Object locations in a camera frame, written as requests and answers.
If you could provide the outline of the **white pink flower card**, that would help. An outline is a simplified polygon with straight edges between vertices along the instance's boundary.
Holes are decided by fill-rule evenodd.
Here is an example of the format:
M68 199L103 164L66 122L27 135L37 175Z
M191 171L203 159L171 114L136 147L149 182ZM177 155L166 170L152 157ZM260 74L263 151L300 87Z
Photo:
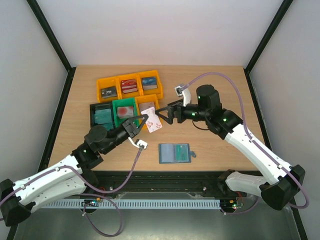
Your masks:
M155 107L150 107L141 112L142 115L147 115L146 127L149 133L153 133L163 127L160 118L156 115Z

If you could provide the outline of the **blue card holder wallet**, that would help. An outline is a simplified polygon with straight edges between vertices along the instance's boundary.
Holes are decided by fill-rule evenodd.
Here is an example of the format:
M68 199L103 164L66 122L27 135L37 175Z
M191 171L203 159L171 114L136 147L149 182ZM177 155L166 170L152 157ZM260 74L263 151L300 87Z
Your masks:
M197 157L188 143L160 143L158 156L160 164L191 163L192 158Z

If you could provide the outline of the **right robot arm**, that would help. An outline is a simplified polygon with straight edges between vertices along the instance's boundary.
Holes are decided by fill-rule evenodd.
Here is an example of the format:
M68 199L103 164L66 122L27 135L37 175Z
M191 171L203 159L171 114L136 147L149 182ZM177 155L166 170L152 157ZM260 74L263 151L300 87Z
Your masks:
M229 196L233 192L255 195L274 210L280 211L300 191L305 170L292 166L274 154L245 126L233 111L222 107L219 92L210 84L196 89L197 103L192 104L188 89L182 91L182 100L156 110L156 115L168 124L174 119L179 124L186 120L203 121L208 130L238 149L259 170L261 176L227 170L218 178L218 191Z

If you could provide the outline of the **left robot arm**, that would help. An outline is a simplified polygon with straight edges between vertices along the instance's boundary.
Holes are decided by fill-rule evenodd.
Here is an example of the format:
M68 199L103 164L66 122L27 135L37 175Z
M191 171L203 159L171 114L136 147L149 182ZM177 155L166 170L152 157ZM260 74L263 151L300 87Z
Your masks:
M148 144L145 141L133 141L133 138L140 133L148 118L147 114L130 117L110 131L95 125L84 136L84 142L55 165L21 180L7 178L1 181L1 221L12 227L51 202L80 195L86 188L98 192L92 169L103 162L103 155L125 141L130 141L140 151L146 149Z

